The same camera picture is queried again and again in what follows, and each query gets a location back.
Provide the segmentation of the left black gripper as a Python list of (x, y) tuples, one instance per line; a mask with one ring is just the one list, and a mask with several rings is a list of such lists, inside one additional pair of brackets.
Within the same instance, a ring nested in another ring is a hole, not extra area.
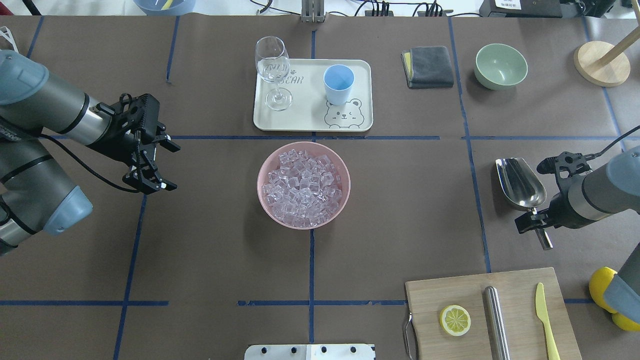
[(155, 96), (146, 93), (132, 97), (124, 93), (116, 104), (100, 102), (95, 109), (107, 116), (109, 124), (89, 148), (130, 166), (130, 171), (123, 176), (126, 185), (146, 195), (178, 188), (159, 173), (155, 150), (151, 155), (146, 150), (149, 146), (154, 149), (156, 144), (172, 153), (181, 150), (159, 121), (160, 103)]

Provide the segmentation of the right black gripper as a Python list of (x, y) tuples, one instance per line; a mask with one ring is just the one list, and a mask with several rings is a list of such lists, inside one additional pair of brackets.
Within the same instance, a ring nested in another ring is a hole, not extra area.
[(565, 227), (580, 229), (594, 223), (578, 214), (569, 201), (571, 186), (577, 185), (584, 179), (583, 173), (591, 170), (588, 164), (589, 157), (582, 153), (562, 152), (558, 156), (547, 157), (536, 167), (540, 174), (554, 174), (559, 192), (553, 196), (548, 208), (539, 213), (537, 210), (528, 210), (514, 219), (519, 234), (528, 231)]

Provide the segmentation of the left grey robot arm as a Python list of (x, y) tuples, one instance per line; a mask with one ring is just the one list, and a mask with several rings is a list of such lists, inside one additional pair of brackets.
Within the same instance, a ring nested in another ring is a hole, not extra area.
[(44, 129), (128, 166), (122, 191), (174, 191), (156, 164), (156, 146), (180, 146), (159, 121), (159, 101), (149, 93), (124, 93), (108, 105), (14, 50), (0, 63), (0, 199), (2, 255), (40, 231), (59, 235), (93, 211), (82, 189), (42, 145)]

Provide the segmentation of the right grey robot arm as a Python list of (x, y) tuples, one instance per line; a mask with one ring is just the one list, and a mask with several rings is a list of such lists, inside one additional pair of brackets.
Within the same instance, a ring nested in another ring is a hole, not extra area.
[[(627, 210), (640, 210), (640, 148), (618, 153), (591, 171), (594, 155), (563, 152), (546, 158), (538, 173), (554, 174), (559, 189), (548, 208), (515, 219), (520, 233), (548, 227), (580, 229)], [(635, 248), (604, 289), (602, 308), (640, 320), (639, 249)]]

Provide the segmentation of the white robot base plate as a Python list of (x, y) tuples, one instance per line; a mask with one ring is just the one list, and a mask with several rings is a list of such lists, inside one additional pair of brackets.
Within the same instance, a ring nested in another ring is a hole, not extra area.
[(254, 344), (245, 360), (375, 360), (373, 344)]

